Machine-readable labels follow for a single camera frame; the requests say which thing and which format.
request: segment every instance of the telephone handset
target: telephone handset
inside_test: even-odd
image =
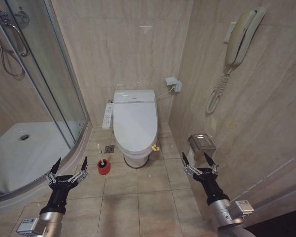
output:
[[[206,112],[211,114],[215,111],[228,82],[231,71],[244,59],[251,39],[266,13],[264,7],[247,10],[238,19],[233,28],[227,46],[225,68],[219,77],[212,94],[206,105]]]

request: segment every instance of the toilet brush holder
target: toilet brush holder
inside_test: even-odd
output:
[[[107,159],[103,159],[103,162],[99,160],[97,163],[97,167],[99,174],[101,175],[107,175],[111,170],[111,164]]]
[[[98,168],[99,174],[107,175],[111,170],[111,164],[107,159],[102,158],[102,151],[100,148],[100,144],[98,144],[98,150],[99,150],[100,160],[97,163],[97,168]]]

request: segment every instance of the white toilet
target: white toilet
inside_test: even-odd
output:
[[[114,94],[113,129],[126,163],[140,168],[156,144],[158,118],[153,90],[117,90]]]

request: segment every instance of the yellow object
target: yellow object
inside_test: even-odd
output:
[[[151,149],[155,152],[159,151],[160,150],[160,147],[157,147],[156,144],[154,144]]]

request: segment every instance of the toilet base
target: toilet base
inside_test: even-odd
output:
[[[130,157],[124,155],[124,160],[129,167],[131,167],[133,169],[139,169],[139,168],[143,167],[145,164],[147,164],[148,157],[149,157],[149,155],[144,158],[133,159],[133,158],[130,158]]]

